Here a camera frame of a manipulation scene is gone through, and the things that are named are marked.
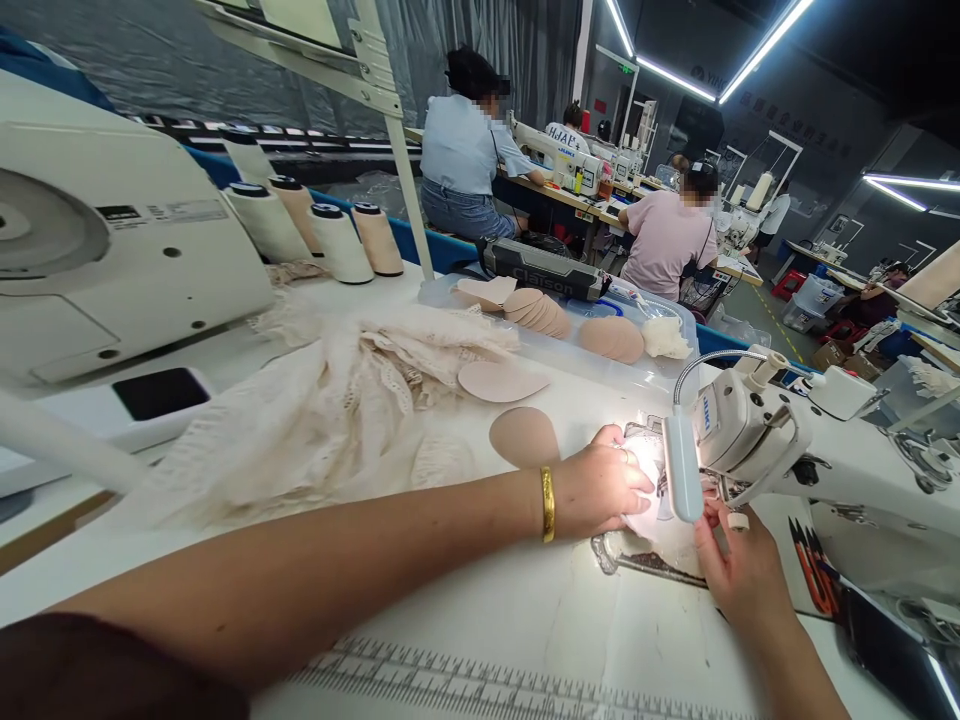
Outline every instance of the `fluorescent tube light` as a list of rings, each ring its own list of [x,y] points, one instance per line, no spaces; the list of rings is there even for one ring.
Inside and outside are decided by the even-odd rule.
[[[911,199],[908,198],[906,195],[903,195],[903,194],[901,194],[901,193],[898,193],[898,192],[897,192],[896,190],[894,190],[893,188],[888,188],[886,185],[884,185],[884,184],[881,183],[881,182],[877,182],[877,181],[874,180],[873,178],[864,177],[864,180],[866,180],[868,183],[870,183],[871,185],[873,185],[873,186],[874,186],[877,190],[879,190],[880,192],[884,192],[884,193],[886,193],[887,195],[889,195],[890,197],[896,198],[897,200],[899,200],[900,202],[902,202],[904,205],[909,205],[909,206],[912,207],[914,210],[919,210],[920,212],[926,212],[926,211],[927,211],[927,208],[926,208],[925,205],[921,205],[921,204],[918,203],[916,200],[911,200]]]
[[[867,180],[876,180],[884,185],[905,185],[907,187],[923,187],[931,190],[946,190],[960,192],[960,183],[945,182],[943,180],[924,180],[923,178],[905,178],[896,175],[864,175]]]
[[[753,53],[747,64],[744,65],[740,72],[737,73],[737,76],[733,79],[727,89],[724,91],[723,95],[720,96],[720,104],[723,105],[727,100],[730,99],[730,96],[733,95],[733,92],[740,87],[740,84],[747,79],[747,76],[753,72],[754,68],[760,64],[760,61],[763,60],[767,54],[773,49],[773,46],[780,42],[780,38],[787,34],[787,30],[793,27],[793,24],[800,19],[800,16],[803,15],[807,8],[813,5],[813,0],[799,0],[793,9],[787,13],[786,17],[783,18],[783,21],[774,29],[770,36],[763,42],[763,44]]]
[[[694,85],[694,84],[692,84],[692,83],[688,83],[688,82],[687,82],[686,80],[684,80],[683,78],[678,77],[677,75],[674,75],[674,74],[673,74],[672,72],[670,72],[669,70],[663,69],[662,67],[660,67],[660,66],[657,65],[656,63],[650,62],[650,61],[647,60],[645,57],[641,57],[640,55],[637,55],[636,58],[635,58],[635,60],[636,60],[636,62],[637,62],[638,65],[641,65],[642,67],[645,67],[647,70],[650,70],[651,72],[655,72],[657,75],[660,75],[660,76],[662,76],[662,77],[665,77],[667,80],[669,80],[670,82],[674,83],[675,85],[679,85],[680,87],[685,88],[686,90],[689,90],[690,92],[694,93],[695,95],[699,95],[700,97],[702,97],[704,100],[706,100],[706,101],[708,101],[708,102],[715,102],[716,99],[717,99],[717,96],[716,96],[716,95],[711,95],[711,94],[708,93],[707,91],[701,90],[701,89],[698,88],[696,85]]]
[[[610,9],[613,21],[617,24],[617,30],[620,31],[620,39],[623,40],[623,47],[627,51],[627,57],[633,57],[633,43],[630,42],[630,38],[627,36],[627,29],[623,25],[623,15],[620,14],[620,6],[617,5],[617,0],[607,0],[607,7]]]

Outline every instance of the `dark sleeve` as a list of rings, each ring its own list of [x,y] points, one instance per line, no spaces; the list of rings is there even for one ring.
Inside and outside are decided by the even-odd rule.
[[[36,615],[0,630],[0,716],[10,720],[236,720],[239,690],[133,633],[85,615]]]

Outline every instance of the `yellow floor line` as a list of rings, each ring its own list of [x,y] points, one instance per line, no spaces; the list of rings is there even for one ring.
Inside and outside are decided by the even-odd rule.
[[[789,345],[790,349],[793,350],[793,354],[797,356],[797,360],[800,361],[801,365],[806,365],[807,361],[803,359],[803,355],[800,354],[800,352],[794,346],[793,341],[791,341],[790,337],[783,331],[783,323],[781,323],[780,320],[777,319],[777,316],[773,314],[770,306],[767,305],[767,301],[763,299],[763,295],[761,295],[760,291],[756,288],[753,288],[753,291],[757,294],[757,297],[760,298],[760,302],[763,303],[763,307],[766,308],[767,312],[770,314],[770,317],[773,318],[774,324],[780,328],[780,334],[783,335],[783,339],[787,341],[787,345]]]

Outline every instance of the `floor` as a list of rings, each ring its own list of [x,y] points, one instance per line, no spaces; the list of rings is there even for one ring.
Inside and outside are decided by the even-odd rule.
[[[762,253],[757,270],[764,278],[763,286],[740,283],[723,299],[724,312],[769,333],[773,350],[783,353],[788,360],[810,367],[813,354],[820,349],[819,333],[814,331],[811,335],[804,335],[784,326],[780,316],[787,303],[770,294],[771,279],[782,264],[773,253]]]

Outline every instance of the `label sticker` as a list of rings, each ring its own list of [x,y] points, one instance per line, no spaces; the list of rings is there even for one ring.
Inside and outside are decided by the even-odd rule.
[[[219,200],[186,200],[155,205],[106,205],[97,212],[111,230],[134,230],[146,225],[225,220],[227,211]]]

